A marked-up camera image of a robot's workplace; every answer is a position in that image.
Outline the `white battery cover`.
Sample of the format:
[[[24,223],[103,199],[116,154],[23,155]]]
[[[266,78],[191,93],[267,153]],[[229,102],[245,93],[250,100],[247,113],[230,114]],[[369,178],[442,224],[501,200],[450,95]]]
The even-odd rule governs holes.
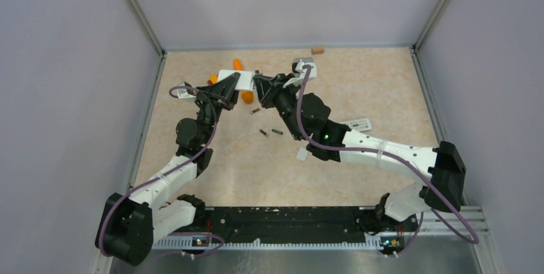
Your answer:
[[[302,162],[307,160],[309,152],[305,148],[300,148],[296,154],[296,159]]]

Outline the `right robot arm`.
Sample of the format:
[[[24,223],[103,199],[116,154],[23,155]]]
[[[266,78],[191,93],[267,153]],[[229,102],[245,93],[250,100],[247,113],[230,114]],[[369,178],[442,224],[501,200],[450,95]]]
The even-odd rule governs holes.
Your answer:
[[[376,221],[394,230],[409,216],[426,210],[460,216],[466,166],[456,145],[418,147],[378,139],[330,120],[331,109],[303,86],[288,84],[292,75],[255,75],[252,80],[264,108],[275,108],[297,141],[324,161],[368,164],[414,178],[398,193],[387,193],[376,208]]]

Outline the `white remote with dark screen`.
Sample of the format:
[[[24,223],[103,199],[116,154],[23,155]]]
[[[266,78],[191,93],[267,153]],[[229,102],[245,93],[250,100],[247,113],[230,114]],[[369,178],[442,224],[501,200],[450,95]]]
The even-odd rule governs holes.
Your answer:
[[[228,85],[234,85],[235,90],[256,91],[256,85],[253,81],[254,71],[237,71],[222,69],[217,76],[218,82],[227,82]]]

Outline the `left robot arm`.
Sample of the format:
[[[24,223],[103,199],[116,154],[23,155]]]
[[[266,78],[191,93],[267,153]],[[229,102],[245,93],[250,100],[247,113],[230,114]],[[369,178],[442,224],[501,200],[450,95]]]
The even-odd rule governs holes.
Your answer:
[[[237,103],[240,79],[241,74],[232,71],[213,85],[192,87],[182,83],[171,88],[172,97],[193,101],[199,110],[196,117],[177,123],[178,149],[166,166],[127,193],[108,197],[95,240],[102,255],[138,266],[154,243],[176,229],[203,228],[206,215],[202,210],[189,201],[167,201],[208,167],[219,116]]]

